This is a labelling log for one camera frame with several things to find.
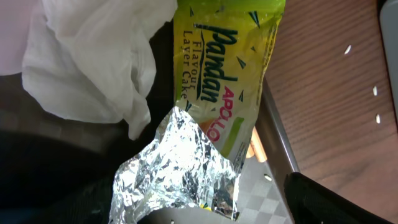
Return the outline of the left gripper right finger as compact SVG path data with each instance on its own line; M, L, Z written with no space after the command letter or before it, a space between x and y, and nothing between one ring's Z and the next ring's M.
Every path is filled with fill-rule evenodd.
M295 224L392 224L299 172L285 177L284 194Z

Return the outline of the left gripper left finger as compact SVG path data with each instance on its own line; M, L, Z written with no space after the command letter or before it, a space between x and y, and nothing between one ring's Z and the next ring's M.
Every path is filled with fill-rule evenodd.
M1 132L1 223L109 223L103 156L55 139Z

